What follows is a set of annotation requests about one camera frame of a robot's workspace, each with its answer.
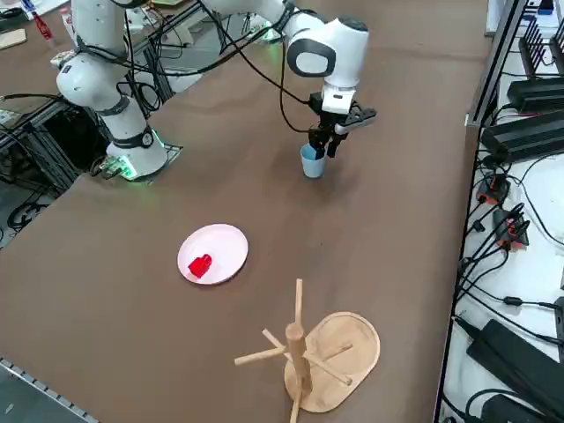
red toy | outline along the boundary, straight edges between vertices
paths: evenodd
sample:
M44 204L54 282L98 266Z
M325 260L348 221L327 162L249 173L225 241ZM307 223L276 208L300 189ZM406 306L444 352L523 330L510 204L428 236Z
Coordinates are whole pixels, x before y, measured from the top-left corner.
M212 258L208 254L204 254L201 257L197 257L188 268L192 274L200 279L212 266Z

black device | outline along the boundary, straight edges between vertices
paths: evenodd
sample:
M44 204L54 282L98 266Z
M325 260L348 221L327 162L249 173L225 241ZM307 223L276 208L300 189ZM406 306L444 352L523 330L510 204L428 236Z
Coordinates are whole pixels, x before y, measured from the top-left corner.
M480 141L506 163L564 152L564 111L491 126Z
M489 398L482 407L485 423L545 423L545 416L504 395Z
M554 0L541 0L538 6L539 15L552 15L554 12Z
M476 199L482 203L503 204L511 183L504 174L487 174L476 191Z
M529 236L527 236L527 226L523 216L517 219L508 219L509 212L506 210L496 210L493 212L493 226L495 230L495 239L501 247L507 245L512 249L523 249L529 245Z
M0 33L19 28L27 22L27 16L22 9L14 7L0 11Z
M468 355L541 412L564 416L560 363L495 320L472 337Z
M543 113L564 109L564 78L513 81L508 99L519 113Z
M564 297L560 297L554 302L560 309L554 310L554 321L556 323L556 337L558 339L564 339ZM558 347L558 354L560 358L560 364L564 364L564 347Z
M376 118L376 111L373 108L363 108L356 100L352 102L348 115L326 112L323 110L321 93L311 93L308 105L319 116L317 128L311 128L308 131L309 145L315 149L316 160L323 158L326 145L327 155L334 158L341 141L348 137L349 130L364 126ZM341 133L336 132L337 125L342 129Z

wooden base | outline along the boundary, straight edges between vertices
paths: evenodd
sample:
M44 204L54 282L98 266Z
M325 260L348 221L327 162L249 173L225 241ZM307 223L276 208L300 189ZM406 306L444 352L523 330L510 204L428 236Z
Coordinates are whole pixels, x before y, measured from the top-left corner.
M300 406L308 412L329 412L343 403L368 376L380 358L380 339L372 324L360 315L342 312L325 317L306 336L308 352L324 360L341 345L352 348L326 360L326 363L352 379L351 385L328 375L319 367L311 368L313 390L302 397ZM286 390L296 400L299 395L293 364L284 370Z

metal frame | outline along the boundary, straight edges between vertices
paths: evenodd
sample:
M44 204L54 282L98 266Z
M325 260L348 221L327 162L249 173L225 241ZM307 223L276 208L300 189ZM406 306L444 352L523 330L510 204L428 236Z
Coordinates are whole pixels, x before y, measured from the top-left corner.
M14 366L11 362L0 357L0 367L3 368L10 375L17 377L20 381L27 383L32 388L35 388L43 395L50 397L53 401L57 402L62 408L72 412L74 415L80 417L86 423L100 423L93 416L78 408L67 398L57 394L54 390L48 387L45 383L38 381L28 373L24 372L21 368Z
M500 23L493 37L492 50L487 57L486 67L474 94L474 101L466 122L467 126L480 127L487 118L487 110L497 93L501 72L527 3L527 0L508 0L503 7Z

green led light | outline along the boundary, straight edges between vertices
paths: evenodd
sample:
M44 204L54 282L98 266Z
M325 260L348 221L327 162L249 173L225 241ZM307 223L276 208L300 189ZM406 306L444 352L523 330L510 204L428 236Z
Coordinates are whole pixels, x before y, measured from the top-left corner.
M131 161L127 158L127 156L121 156L120 161L123 164L123 171L122 175L124 178L128 180L135 179L137 177L137 170L131 164Z

